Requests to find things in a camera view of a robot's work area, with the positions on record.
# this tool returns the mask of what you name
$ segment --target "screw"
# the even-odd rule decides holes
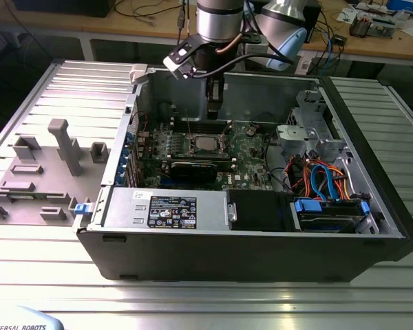
[[[235,222],[236,218],[235,218],[235,214],[233,213],[228,213],[228,221],[229,222]]]

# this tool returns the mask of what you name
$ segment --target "robotic arm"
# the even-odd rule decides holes
[[[289,57],[297,55],[306,38],[305,4],[306,0],[272,0],[255,16],[248,0],[198,0],[198,34],[177,45],[164,64],[176,78],[206,78],[207,118],[217,119],[225,71],[246,58],[277,70],[293,63]],[[237,55],[240,43],[248,54]],[[197,74],[198,70],[206,73]]]

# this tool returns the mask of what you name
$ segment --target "green motherboard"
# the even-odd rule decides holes
[[[134,153],[141,172],[139,186],[272,190],[266,177],[264,138],[266,134],[258,133],[255,126],[245,122],[223,122],[214,129],[195,122],[160,123],[138,134]],[[171,166],[181,162],[199,167],[213,166],[216,170],[213,180],[201,183],[174,180]]]

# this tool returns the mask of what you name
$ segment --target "power supply label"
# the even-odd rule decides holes
[[[147,225],[150,228],[196,229],[198,205],[195,197],[153,196]]]

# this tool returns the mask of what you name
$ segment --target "blue cable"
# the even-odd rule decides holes
[[[326,63],[323,66],[323,71],[321,71],[320,76],[323,76],[323,73],[325,72],[325,70],[327,69],[328,64],[331,62],[330,61],[330,55],[332,55],[332,41],[329,38],[329,35],[320,29],[316,29],[316,31],[320,31],[322,34],[324,34],[324,36],[326,36],[326,38],[328,39],[328,46],[329,46],[329,56],[328,56],[328,60],[326,61]]]
[[[325,165],[318,164],[318,165],[315,165],[314,168],[312,169],[312,172],[310,173],[310,185],[312,186],[312,189],[315,191],[315,193],[318,196],[321,197],[323,201],[328,201],[326,196],[324,196],[321,193],[321,191],[318,190],[317,182],[315,182],[315,175],[317,174],[317,170],[320,167],[325,170],[326,176],[328,177],[328,187],[329,187],[330,197],[332,199],[338,199],[339,197],[338,197],[337,189],[335,189],[335,187],[333,186],[332,173],[330,173],[329,168]]]

